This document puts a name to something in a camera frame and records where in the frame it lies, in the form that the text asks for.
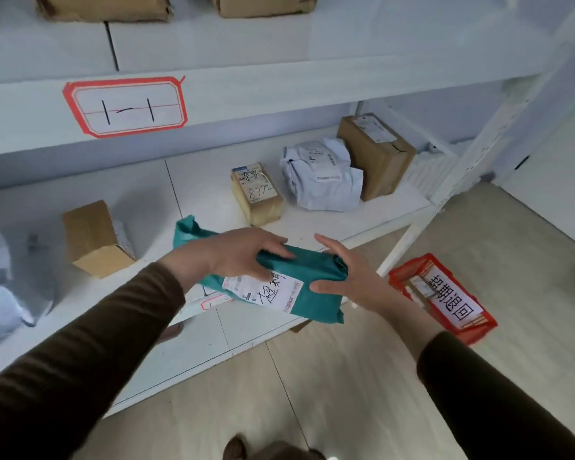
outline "sleeve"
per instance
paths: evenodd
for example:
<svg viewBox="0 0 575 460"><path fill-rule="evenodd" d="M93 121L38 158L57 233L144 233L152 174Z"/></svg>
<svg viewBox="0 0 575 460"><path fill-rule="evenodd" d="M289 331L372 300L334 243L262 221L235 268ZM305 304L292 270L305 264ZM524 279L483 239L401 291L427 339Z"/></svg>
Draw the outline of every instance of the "sleeve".
<svg viewBox="0 0 575 460"><path fill-rule="evenodd" d="M575 459L575 435L449 332L423 350L418 376L469 459Z"/></svg>
<svg viewBox="0 0 575 460"><path fill-rule="evenodd" d="M42 445L68 458L185 302L152 263L0 372L0 454Z"/></svg>

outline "person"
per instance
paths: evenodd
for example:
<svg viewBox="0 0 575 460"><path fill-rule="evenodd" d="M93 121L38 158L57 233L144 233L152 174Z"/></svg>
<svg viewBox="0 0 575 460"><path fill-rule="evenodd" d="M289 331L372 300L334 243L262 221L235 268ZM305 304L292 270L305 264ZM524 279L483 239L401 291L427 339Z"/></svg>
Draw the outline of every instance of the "person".
<svg viewBox="0 0 575 460"><path fill-rule="evenodd" d="M417 362L417 373L470 459L508 455L575 459L575 436L548 411L444 331L424 310L340 242L316 234L348 266L345 281L315 281L383 317ZM68 458L110 408L184 304L184 292L210 273L270 279L261 250L291 258L287 239L244 228L191 241L142 269L129 282L0 372L0 456L36 451ZM234 438L224 459L247 457ZM274 443L255 460L323 458Z"/></svg>

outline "teal plastic mailing bag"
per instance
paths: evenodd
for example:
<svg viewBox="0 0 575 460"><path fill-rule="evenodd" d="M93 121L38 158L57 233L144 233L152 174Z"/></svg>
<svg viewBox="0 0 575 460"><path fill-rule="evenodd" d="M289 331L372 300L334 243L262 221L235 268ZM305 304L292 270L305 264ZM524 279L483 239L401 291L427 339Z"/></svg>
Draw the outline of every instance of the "teal plastic mailing bag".
<svg viewBox="0 0 575 460"><path fill-rule="evenodd" d="M204 239L216 232L201 229L193 216L177 222L173 247L177 248L190 240ZM321 323L342 323L340 295L317 294L309 285L318 279L343 281L347 278L347 267L337 255L328 255L303 248L286 245L296 255L287 260L261 251L257 261L273 271L273 279L262 283L248 276L224 278L211 274L200 284L230 295L233 299L256 303L271 309L281 310L299 317Z"/></svg>

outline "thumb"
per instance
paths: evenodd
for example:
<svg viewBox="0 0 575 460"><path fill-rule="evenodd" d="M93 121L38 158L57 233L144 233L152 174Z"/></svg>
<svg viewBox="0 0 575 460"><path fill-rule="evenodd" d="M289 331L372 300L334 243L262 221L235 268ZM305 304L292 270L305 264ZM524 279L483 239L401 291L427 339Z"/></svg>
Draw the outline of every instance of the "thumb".
<svg viewBox="0 0 575 460"><path fill-rule="evenodd" d="M318 294L345 295L347 287L345 286L345 281L319 280L313 281L311 285L309 285L309 289L311 292Z"/></svg>
<svg viewBox="0 0 575 460"><path fill-rule="evenodd" d="M248 276L251 276L263 282L268 282L273 278L270 270L266 269L256 260L253 260L248 266L249 266L249 273L247 274Z"/></svg>

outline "wood floor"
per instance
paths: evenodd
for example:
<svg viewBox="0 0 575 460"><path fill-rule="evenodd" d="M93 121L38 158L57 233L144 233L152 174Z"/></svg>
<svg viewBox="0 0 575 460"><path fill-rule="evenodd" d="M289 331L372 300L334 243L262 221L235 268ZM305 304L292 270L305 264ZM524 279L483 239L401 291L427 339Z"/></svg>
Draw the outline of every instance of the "wood floor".
<svg viewBox="0 0 575 460"><path fill-rule="evenodd" d="M360 247L380 264L400 232ZM498 320L476 351L575 433L575 243L478 185L447 204L405 258L432 252ZM465 458L389 326L344 307L100 422L82 459L219 460L245 435L341 460Z"/></svg>

